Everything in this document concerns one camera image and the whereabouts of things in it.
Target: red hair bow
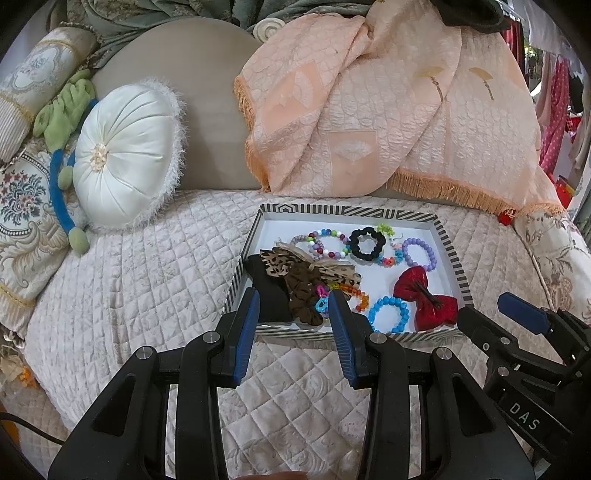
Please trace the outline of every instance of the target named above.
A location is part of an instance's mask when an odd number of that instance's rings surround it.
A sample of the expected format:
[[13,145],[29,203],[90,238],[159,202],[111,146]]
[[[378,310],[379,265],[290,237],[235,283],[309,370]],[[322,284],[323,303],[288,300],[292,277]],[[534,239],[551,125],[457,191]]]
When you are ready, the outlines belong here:
[[444,323],[456,324],[457,299],[446,295],[431,295],[427,290],[425,269],[420,265],[406,270],[394,286],[394,296],[417,302],[414,325],[418,332],[430,330]]

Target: green plush toy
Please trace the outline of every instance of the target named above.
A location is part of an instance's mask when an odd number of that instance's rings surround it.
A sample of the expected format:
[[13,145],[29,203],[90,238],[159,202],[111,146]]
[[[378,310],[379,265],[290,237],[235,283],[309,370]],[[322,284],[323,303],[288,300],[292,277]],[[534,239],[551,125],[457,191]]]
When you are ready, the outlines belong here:
[[74,74],[55,100],[41,109],[33,125],[33,135],[43,135],[52,155],[49,190],[56,217],[67,233],[70,245],[80,255],[88,252],[90,243],[84,231],[74,225],[61,193],[72,185],[74,153],[70,155],[68,165],[63,168],[62,166],[63,150],[70,136],[80,124],[87,109],[96,104],[95,88],[89,80],[91,75],[90,70],[81,70]]

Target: fluffy trim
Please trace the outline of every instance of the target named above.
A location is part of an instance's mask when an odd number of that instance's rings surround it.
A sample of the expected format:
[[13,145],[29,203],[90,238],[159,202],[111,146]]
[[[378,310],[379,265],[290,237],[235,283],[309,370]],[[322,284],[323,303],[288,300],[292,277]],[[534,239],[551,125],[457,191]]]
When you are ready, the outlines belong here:
[[180,97],[180,94],[175,92],[168,84],[163,83],[162,80],[148,78],[138,83],[160,92],[166,99],[166,102],[172,107],[174,139],[170,164],[168,165],[168,170],[164,176],[158,196],[142,213],[129,223],[115,227],[92,222],[90,224],[90,229],[98,233],[134,231],[145,227],[158,216],[159,211],[170,201],[174,192],[180,185],[180,179],[183,175],[186,128],[182,123],[182,119],[185,103]]

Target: brown scrunchie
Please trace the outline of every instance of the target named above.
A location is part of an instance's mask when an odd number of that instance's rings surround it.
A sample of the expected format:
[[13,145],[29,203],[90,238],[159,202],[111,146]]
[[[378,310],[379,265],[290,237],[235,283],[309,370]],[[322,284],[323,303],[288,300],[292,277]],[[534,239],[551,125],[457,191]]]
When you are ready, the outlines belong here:
[[287,275],[285,283],[290,293],[290,311],[302,323],[318,326],[323,318],[316,311],[316,302],[320,299],[316,293],[318,285],[324,285],[320,279],[318,268],[306,268],[304,265],[293,265]]

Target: black scrunchie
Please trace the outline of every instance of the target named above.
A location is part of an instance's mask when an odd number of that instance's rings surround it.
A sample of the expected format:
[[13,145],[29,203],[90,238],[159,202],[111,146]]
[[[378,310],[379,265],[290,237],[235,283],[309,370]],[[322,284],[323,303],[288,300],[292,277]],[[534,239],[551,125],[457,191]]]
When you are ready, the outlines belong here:
[[[359,249],[359,237],[364,235],[371,235],[371,237],[376,241],[375,248],[372,250],[370,254],[364,254]],[[365,260],[366,262],[372,262],[376,258],[378,258],[385,245],[386,237],[384,237],[383,234],[381,234],[380,232],[376,232],[375,228],[371,226],[367,226],[363,230],[353,230],[349,237],[351,255],[361,260]]]

